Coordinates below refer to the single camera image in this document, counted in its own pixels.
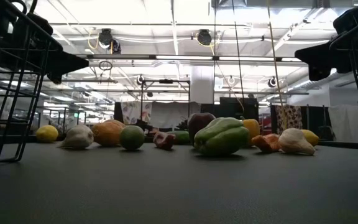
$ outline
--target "lemon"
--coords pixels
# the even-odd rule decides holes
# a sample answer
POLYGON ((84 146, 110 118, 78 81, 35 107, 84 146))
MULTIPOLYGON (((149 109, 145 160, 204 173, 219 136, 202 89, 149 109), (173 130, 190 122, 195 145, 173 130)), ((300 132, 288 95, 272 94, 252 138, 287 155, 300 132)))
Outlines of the lemon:
POLYGON ((56 141, 59 132, 52 125, 45 125, 39 128, 35 134, 40 142, 51 143, 56 141))
POLYGON ((318 144, 319 138, 317 135, 315 135, 315 133, 313 133, 312 131, 309 130, 301 130, 303 132, 303 134, 305 135, 306 140, 312 145, 315 146, 318 144))

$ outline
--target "patterned curtain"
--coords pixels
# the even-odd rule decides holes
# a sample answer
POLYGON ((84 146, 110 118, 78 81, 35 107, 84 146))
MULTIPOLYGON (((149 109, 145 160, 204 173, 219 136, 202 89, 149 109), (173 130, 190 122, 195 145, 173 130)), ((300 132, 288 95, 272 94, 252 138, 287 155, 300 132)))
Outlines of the patterned curtain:
MULTIPOLYGON (((122 102, 121 108, 124 124, 136 124, 136 121, 140 119, 140 102, 122 102)), ((152 103, 143 103, 142 120, 150 122, 151 114, 152 103)))
POLYGON ((302 129, 302 114, 300 106, 275 106, 277 114, 277 133, 281 134, 287 128, 302 129))

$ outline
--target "orange squash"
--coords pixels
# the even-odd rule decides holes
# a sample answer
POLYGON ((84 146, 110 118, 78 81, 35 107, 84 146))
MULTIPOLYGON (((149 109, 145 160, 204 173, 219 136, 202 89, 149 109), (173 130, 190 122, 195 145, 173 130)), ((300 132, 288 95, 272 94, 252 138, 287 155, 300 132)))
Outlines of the orange squash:
POLYGON ((113 122, 103 122, 92 127, 93 140, 102 146, 116 146, 119 144, 119 135, 122 126, 113 122))
POLYGON ((120 121, 117 121, 117 120, 115 120, 115 119, 110 119, 110 120, 107 120, 107 121, 105 121, 105 122, 112 122, 112 123, 115 123, 115 124, 120 125, 122 128, 125 128, 125 124, 123 124, 123 123, 121 123, 120 121))
POLYGON ((280 150, 277 134, 268 134, 266 136, 258 135, 252 138, 252 144, 258 147, 262 152, 277 152, 280 150))

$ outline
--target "green bell pepper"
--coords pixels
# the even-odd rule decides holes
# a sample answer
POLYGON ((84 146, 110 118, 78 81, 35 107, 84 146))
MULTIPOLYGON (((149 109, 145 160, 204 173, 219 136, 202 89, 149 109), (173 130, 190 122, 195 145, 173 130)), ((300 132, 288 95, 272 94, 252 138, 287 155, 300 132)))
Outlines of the green bell pepper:
POLYGON ((206 156, 235 153, 248 141, 248 129, 235 118, 217 118, 195 136, 195 148, 206 156))

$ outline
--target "white curtain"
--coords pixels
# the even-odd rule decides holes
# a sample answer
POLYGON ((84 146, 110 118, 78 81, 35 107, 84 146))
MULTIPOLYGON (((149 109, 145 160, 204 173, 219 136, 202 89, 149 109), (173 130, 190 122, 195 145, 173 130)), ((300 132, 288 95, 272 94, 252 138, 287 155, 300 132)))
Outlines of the white curtain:
MULTIPOLYGON (((199 113, 201 106, 190 103, 190 114, 199 113)), ((188 103, 157 103, 153 102, 153 113, 150 125, 156 128, 175 128, 188 119, 188 103)))
POLYGON ((328 113, 336 141, 358 142, 358 106, 332 106, 328 113))

